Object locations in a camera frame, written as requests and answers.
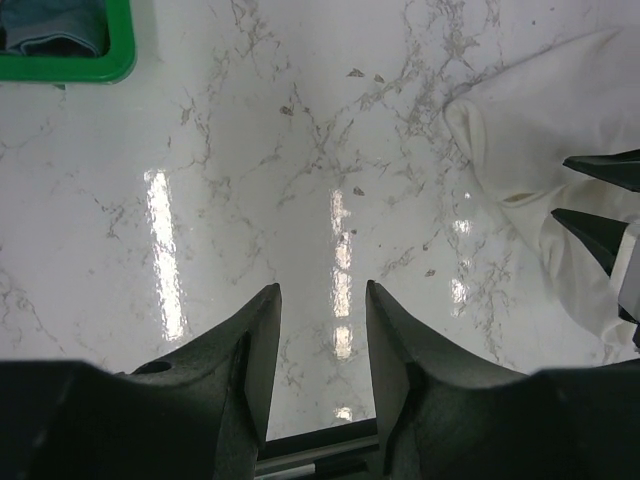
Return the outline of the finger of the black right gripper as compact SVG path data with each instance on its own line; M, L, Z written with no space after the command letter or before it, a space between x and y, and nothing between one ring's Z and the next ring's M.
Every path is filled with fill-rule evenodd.
M571 232L611 276L629 223L585 212L556 208L553 218Z
M563 165L628 191L640 188L640 150L612 155L571 156Z

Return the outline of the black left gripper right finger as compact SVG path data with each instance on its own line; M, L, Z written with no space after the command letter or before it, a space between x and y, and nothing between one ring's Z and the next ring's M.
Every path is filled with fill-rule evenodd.
M366 287L366 329L388 479L533 479L524 375L455 344Z

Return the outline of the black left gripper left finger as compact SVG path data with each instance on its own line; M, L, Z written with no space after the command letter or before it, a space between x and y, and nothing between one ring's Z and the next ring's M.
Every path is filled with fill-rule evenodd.
M108 478L253 478L280 325L281 289L271 284L196 339L118 375Z

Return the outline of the white t shirt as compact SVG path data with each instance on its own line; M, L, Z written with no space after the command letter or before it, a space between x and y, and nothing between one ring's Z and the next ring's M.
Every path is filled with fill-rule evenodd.
M619 317L608 276L552 211L639 216L636 193L564 166L572 156L638 148L638 28L595 32L519 63L451 101L444 119L567 314L604 343L629 346L636 328Z

